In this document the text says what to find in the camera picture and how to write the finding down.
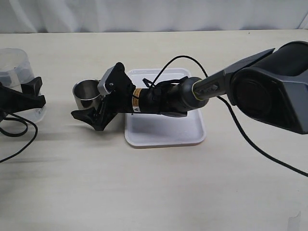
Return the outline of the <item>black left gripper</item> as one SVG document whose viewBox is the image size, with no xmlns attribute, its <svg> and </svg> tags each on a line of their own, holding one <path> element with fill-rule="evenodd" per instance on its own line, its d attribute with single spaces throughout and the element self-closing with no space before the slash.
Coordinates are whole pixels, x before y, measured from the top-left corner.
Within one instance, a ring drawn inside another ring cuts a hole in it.
<svg viewBox="0 0 308 231">
<path fill-rule="evenodd" d="M 43 85 L 41 77 L 21 84 L 21 91 L 0 83 L 0 116 L 21 113 L 25 118 L 42 118 L 45 114 L 45 96 L 40 93 Z"/>
</svg>

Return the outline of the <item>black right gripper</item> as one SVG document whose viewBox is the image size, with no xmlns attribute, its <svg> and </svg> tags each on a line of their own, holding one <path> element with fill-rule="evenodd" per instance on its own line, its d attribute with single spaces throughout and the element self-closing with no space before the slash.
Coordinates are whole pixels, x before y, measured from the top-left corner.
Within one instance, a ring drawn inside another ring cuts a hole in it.
<svg viewBox="0 0 308 231">
<path fill-rule="evenodd" d="M 123 63 L 115 65 L 115 90 L 106 96 L 97 109 L 91 107 L 86 110 L 74 110 L 71 115 L 74 119 L 82 121 L 97 131 L 103 131 L 118 113 L 132 112 L 132 93 L 136 86 L 125 73 Z"/>
</svg>

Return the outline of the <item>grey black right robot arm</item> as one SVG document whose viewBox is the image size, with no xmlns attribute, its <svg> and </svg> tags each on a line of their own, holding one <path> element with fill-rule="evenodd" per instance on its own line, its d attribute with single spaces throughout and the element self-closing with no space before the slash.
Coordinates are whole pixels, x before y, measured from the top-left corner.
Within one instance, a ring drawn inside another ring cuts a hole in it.
<svg viewBox="0 0 308 231">
<path fill-rule="evenodd" d="M 292 41 L 244 58 L 203 79 L 143 79 L 136 87 L 122 63 L 99 81 L 97 106 L 75 110 L 74 119 L 104 130 L 119 113 L 185 117 L 213 97 L 226 95 L 246 116 L 298 134 L 308 132 L 308 44 Z"/>
</svg>

